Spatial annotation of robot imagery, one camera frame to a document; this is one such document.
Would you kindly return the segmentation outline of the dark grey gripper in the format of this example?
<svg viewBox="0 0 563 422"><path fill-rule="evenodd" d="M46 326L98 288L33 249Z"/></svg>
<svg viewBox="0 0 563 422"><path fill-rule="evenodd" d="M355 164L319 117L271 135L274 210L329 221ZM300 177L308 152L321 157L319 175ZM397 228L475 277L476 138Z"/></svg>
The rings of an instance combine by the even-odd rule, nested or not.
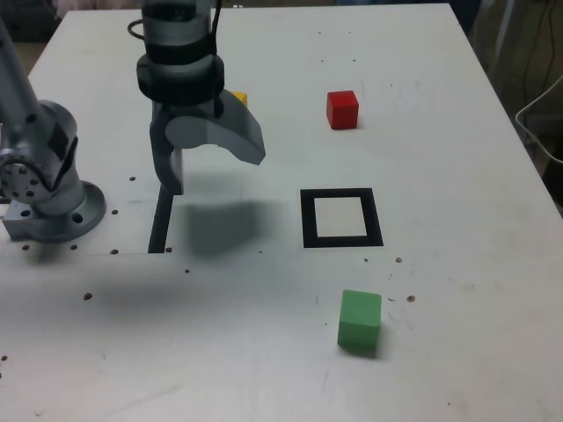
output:
<svg viewBox="0 0 563 422"><path fill-rule="evenodd" d="M238 160L259 165L266 156L261 127L246 105L229 91L222 91L221 115L210 105L167 105L152 102L150 145L155 172L171 195L182 195L181 149L215 145Z"/></svg>

